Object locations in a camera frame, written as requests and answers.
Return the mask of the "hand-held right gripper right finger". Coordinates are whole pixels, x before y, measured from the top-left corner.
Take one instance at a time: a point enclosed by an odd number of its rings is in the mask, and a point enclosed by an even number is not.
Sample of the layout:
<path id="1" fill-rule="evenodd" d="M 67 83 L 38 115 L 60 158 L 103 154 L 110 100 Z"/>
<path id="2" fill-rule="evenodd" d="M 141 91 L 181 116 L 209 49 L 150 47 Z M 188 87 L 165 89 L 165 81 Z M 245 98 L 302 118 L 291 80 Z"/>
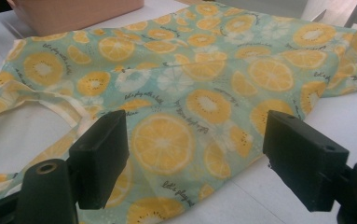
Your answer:
<path id="1" fill-rule="evenodd" d="M 349 152 L 292 115 L 268 111 L 263 153 L 271 169 L 310 212 L 332 209 L 334 182 Z"/>

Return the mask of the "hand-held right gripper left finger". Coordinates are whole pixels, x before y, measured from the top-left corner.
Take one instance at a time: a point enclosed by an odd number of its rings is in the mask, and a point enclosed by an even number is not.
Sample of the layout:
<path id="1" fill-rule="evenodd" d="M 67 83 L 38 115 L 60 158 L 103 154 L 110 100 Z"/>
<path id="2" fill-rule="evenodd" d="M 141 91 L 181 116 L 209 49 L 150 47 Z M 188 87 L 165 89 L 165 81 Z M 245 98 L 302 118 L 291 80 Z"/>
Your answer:
<path id="1" fill-rule="evenodd" d="M 101 116 L 69 148 L 69 171 L 80 209 L 105 208 L 129 155 L 124 110 Z"/>

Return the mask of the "lemon print cloth tote bag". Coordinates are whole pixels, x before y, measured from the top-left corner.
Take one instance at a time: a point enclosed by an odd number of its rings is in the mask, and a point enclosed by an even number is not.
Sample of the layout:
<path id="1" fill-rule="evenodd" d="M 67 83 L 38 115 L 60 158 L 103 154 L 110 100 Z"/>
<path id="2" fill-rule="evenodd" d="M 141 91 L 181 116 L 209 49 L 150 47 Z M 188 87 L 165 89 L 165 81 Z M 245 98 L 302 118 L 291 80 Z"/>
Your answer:
<path id="1" fill-rule="evenodd" d="M 29 101 L 70 131 L 63 158 L 103 114 L 124 110 L 130 157 L 106 207 L 80 224 L 158 224 L 258 159 L 268 112 L 304 118 L 357 91 L 357 30 L 220 3 L 121 28 L 18 40 L 0 70 L 0 114 Z"/>

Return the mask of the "pink plastic storage box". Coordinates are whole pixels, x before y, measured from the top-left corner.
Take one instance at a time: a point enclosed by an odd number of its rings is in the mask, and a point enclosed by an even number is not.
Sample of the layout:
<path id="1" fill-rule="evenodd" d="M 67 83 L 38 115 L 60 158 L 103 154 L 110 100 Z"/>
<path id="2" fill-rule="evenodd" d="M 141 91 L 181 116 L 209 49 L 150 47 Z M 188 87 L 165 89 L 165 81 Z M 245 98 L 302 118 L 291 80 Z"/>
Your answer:
<path id="1" fill-rule="evenodd" d="M 7 0 L 38 35 L 78 30 L 144 6 L 144 0 Z"/>

